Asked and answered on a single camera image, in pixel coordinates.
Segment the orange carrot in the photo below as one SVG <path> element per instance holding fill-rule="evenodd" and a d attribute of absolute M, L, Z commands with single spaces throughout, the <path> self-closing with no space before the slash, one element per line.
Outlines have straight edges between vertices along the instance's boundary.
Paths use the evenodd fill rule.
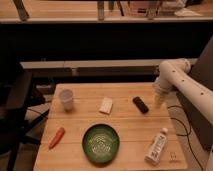
<path fill-rule="evenodd" d="M 54 138 L 49 144 L 49 149 L 52 149 L 60 141 L 64 133 L 65 133 L 64 128 L 63 127 L 59 128 L 59 130 L 56 132 Z"/>

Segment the bottle cap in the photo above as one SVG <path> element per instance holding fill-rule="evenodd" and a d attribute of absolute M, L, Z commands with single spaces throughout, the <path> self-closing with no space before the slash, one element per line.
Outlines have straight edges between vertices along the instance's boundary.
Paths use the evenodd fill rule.
<path fill-rule="evenodd" d="M 164 134 L 168 134 L 168 129 L 167 129 L 167 128 L 162 128 L 162 132 L 163 132 Z"/>

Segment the black cable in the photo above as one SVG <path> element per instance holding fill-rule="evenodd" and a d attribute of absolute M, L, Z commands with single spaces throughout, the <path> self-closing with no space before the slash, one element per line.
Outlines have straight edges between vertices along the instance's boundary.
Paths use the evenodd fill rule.
<path fill-rule="evenodd" d="M 37 113 L 37 114 L 39 114 L 39 115 L 42 115 L 42 114 L 43 114 L 43 113 L 41 113 L 41 112 L 39 112 L 39 111 L 37 111 L 37 110 L 31 109 L 31 108 L 28 108 L 27 110 L 30 110 L 30 111 L 32 111 L 32 112 L 35 112 L 35 113 Z"/>
<path fill-rule="evenodd" d="M 186 134 L 188 134 L 187 128 L 186 128 L 186 126 L 184 125 L 183 122 L 181 122 L 181 121 L 180 121 L 179 119 L 177 119 L 177 118 L 171 118 L 171 119 L 174 119 L 174 120 L 176 120 L 176 121 L 179 121 L 179 122 L 183 125 L 183 127 L 184 127 L 184 129 L 185 129 L 185 131 L 186 131 Z M 187 141 L 188 141 L 188 144 L 189 144 L 189 149 L 190 149 L 190 151 L 191 151 L 193 157 L 195 158 L 196 162 L 198 163 L 199 167 L 200 167 L 201 170 L 203 171 L 203 170 L 204 170 L 204 169 L 203 169 L 203 166 L 201 165 L 201 163 L 200 163 L 199 160 L 197 159 L 196 155 L 194 154 L 194 151 L 192 150 L 192 146 L 191 146 L 191 143 L 190 143 L 190 140 L 189 140 L 189 134 L 188 134 L 186 137 L 187 137 Z"/>
<path fill-rule="evenodd" d="M 167 109 L 170 109 L 170 108 L 173 108 L 173 107 L 180 108 L 180 109 L 184 110 L 183 107 L 182 107 L 182 106 L 179 106 L 179 105 L 168 106 Z M 177 120 L 178 122 L 180 122 L 181 124 L 184 124 L 181 120 L 179 120 L 179 119 L 177 119 L 177 118 L 174 118 L 174 119 L 176 119 L 176 120 Z M 188 121 L 188 123 L 189 123 L 189 132 L 188 132 L 188 130 L 187 130 L 187 133 L 186 133 L 186 134 L 177 134 L 177 136 L 188 136 L 188 135 L 191 134 L 191 132 L 192 132 L 192 126 L 191 126 L 191 123 L 189 122 L 188 119 L 187 119 L 187 121 Z"/>
<path fill-rule="evenodd" d="M 171 119 L 178 121 L 181 125 L 184 125 L 184 123 L 177 118 L 171 118 Z M 182 136 L 182 137 L 189 136 L 191 132 L 192 132 L 192 126 L 191 124 L 189 124 L 189 131 L 186 129 L 186 134 L 177 134 L 177 136 Z"/>

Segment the wooden table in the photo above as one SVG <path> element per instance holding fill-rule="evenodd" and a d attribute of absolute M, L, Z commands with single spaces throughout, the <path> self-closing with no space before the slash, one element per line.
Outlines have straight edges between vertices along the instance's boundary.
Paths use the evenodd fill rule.
<path fill-rule="evenodd" d="M 74 109 L 66 113 L 58 95 L 62 89 L 74 93 Z M 149 107 L 146 115 L 140 113 L 132 98 L 140 96 Z M 110 115 L 99 112 L 102 99 L 113 99 Z M 94 124 L 112 126 L 120 137 L 116 158 L 105 167 L 94 166 L 82 149 L 82 138 Z M 59 127 L 66 130 L 60 143 L 48 149 Z M 167 127 L 168 144 L 157 166 L 144 160 L 154 136 Z M 89 170 L 174 170 L 185 169 L 187 163 L 177 139 L 165 104 L 155 103 L 151 83 L 92 83 L 58 84 L 50 108 L 41 146 L 35 162 L 35 171 L 89 171 Z"/>

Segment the black chair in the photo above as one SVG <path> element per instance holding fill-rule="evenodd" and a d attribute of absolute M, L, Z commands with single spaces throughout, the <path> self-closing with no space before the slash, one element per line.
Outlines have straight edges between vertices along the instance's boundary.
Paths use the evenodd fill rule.
<path fill-rule="evenodd" d="M 48 115 L 48 111 L 29 123 L 25 120 L 29 106 L 45 103 L 36 89 L 32 74 L 13 59 L 8 47 L 0 47 L 0 155 L 10 152 L 7 171 L 13 171 L 20 143 L 39 145 L 26 134 Z"/>

